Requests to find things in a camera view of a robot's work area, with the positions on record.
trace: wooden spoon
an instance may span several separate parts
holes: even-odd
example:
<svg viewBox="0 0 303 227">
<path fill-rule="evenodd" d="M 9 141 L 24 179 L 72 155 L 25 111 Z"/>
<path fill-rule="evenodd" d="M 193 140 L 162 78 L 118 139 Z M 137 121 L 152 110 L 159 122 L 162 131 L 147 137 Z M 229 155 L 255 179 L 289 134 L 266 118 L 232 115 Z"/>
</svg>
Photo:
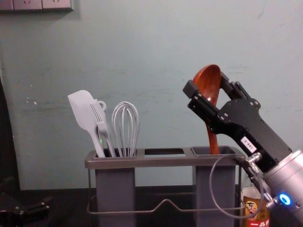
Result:
<svg viewBox="0 0 303 227">
<path fill-rule="evenodd" d="M 219 90 L 221 86 L 221 70 L 217 65 L 207 65 L 202 68 L 193 79 L 194 84 L 199 88 L 201 94 L 216 106 Z M 210 153 L 212 155 L 220 154 L 217 136 L 212 134 L 208 125 L 207 133 L 209 138 Z"/>
</svg>

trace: light blue wall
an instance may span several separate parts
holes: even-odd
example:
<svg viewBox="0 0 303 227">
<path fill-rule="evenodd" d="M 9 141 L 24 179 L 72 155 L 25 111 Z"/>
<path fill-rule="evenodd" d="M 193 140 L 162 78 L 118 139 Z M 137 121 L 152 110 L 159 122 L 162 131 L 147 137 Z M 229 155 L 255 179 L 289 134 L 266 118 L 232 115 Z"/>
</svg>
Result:
<svg viewBox="0 0 303 227">
<path fill-rule="evenodd" d="M 67 99 L 80 89 L 104 100 L 108 116 L 118 102 L 134 103 L 138 147 L 208 145 L 182 88 L 209 63 L 261 102 L 262 117 L 287 144 L 303 148 L 302 35 L 301 0 L 77 0 L 69 14 L 1 15 L 22 189 L 87 187 L 93 144 Z M 191 184 L 190 168 L 162 172 L 141 169 L 137 184 Z"/>
</svg>

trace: utensil holder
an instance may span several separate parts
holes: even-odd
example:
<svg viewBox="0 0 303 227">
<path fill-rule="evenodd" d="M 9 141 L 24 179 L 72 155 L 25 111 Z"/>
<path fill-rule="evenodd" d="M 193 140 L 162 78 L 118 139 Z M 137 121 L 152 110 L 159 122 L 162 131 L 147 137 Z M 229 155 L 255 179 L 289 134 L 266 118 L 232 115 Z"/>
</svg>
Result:
<svg viewBox="0 0 303 227">
<path fill-rule="evenodd" d="M 236 148 L 220 147 L 220 151 L 220 155 L 209 155 L 209 147 L 137 149 L 137 155 L 131 158 L 98 158 L 96 152 L 92 151 L 85 160 L 85 167 L 89 169 L 90 202 L 90 170 L 95 170 L 97 212 L 92 211 L 91 203 L 89 203 L 88 213 L 98 216 L 99 227 L 136 227 L 136 215 L 152 214 L 163 204 L 170 204 L 178 212 L 192 213 L 196 227 L 234 227 L 235 220 L 226 217 L 214 206 L 209 192 L 209 174 L 219 157 L 243 157 L 244 155 Z M 157 155 L 157 157 L 148 157 L 148 155 Z M 150 210 L 136 210 L 135 168 L 168 166 L 193 167 L 194 207 L 192 209 L 182 209 L 173 201 L 164 199 Z M 223 208 L 235 208 L 236 166 L 237 164 L 231 158 L 224 158 L 218 163 L 213 175 L 214 194 Z"/>
</svg>

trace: label sticker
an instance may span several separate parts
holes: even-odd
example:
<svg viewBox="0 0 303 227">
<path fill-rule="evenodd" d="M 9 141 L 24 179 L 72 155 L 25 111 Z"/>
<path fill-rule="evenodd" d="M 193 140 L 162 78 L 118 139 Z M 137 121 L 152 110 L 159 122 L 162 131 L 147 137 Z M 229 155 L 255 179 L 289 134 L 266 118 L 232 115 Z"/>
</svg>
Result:
<svg viewBox="0 0 303 227">
<path fill-rule="evenodd" d="M 241 142 L 246 146 L 248 150 L 250 150 L 251 153 L 257 150 L 257 148 L 250 142 L 250 140 L 246 136 L 241 139 Z"/>
</svg>

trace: wall socket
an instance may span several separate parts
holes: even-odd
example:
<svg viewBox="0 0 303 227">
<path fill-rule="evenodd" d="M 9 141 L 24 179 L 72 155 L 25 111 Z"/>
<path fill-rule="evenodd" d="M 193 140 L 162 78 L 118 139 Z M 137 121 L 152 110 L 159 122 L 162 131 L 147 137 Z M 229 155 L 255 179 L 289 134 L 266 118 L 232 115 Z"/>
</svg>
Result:
<svg viewBox="0 0 303 227">
<path fill-rule="evenodd" d="M 13 10 L 13 0 L 0 0 L 0 11 L 2 10 Z"/>
<path fill-rule="evenodd" d="M 71 0 L 42 0 L 43 9 L 70 9 Z"/>
<path fill-rule="evenodd" d="M 41 0 L 14 0 L 14 10 L 42 9 Z"/>
</svg>

